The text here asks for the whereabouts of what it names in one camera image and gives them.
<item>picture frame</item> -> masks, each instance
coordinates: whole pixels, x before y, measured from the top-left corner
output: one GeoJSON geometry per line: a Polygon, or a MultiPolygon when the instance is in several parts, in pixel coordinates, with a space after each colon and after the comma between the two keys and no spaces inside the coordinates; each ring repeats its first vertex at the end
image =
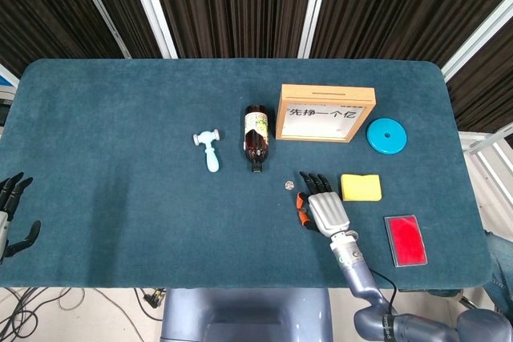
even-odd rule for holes
{"type": "Polygon", "coordinates": [[[276,137],[348,143],[374,106],[373,87],[282,84],[276,137]]]}

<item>red card holder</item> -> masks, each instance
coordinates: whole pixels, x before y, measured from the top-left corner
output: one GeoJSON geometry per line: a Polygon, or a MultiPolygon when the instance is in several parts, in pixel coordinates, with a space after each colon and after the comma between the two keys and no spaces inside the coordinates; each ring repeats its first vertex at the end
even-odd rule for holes
{"type": "Polygon", "coordinates": [[[415,215],[387,216],[385,225],[397,268],[427,264],[426,248],[415,215]]]}

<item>bottle label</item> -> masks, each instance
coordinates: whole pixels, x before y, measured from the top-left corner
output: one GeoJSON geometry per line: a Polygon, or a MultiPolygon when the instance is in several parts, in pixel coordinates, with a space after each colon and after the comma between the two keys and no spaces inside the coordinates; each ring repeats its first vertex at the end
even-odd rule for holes
{"type": "Polygon", "coordinates": [[[251,130],[255,130],[262,135],[265,144],[269,144],[269,125],[267,115],[263,112],[250,112],[244,117],[244,135],[251,130]]]}

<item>blue disc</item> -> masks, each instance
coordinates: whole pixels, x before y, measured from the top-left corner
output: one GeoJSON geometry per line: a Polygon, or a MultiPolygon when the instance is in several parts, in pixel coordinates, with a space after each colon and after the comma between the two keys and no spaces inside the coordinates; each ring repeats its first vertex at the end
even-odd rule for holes
{"type": "Polygon", "coordinates": [[[374,150],[382,154],[393,155],[401,152],[407,139],[404,127],[393,119],[376,119],[367,127],[367,141],[374,150]]]}

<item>table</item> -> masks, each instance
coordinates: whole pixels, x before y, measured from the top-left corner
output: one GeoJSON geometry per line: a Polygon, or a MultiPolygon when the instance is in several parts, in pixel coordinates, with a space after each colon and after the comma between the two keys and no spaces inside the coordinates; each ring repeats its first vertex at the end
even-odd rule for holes
{"type": "Polygon", "coordinates": [[[298,223],[298,172],[379,174],[380,202],[348,202],[370,267],[404,289],[472,287],[491,262],[446,85],[432,63],[346,59],[43,59],[22,76],[0,140],[0,176],[34,182],[10,230],[29,250],[5,260],[3,286],[344,287],[329,240],[298,223]],[[270,142],[262,174],[242,150],[243,111],[277,109],[282,83],[375,87],[351,143],[270,142]],[[398,155],[366,142],[390,117],[398,155]],[[192,134],[219,128],[220,171],[192,134]],[[395,268],[383,217],[415,214],[428,264],[395,268]]]}

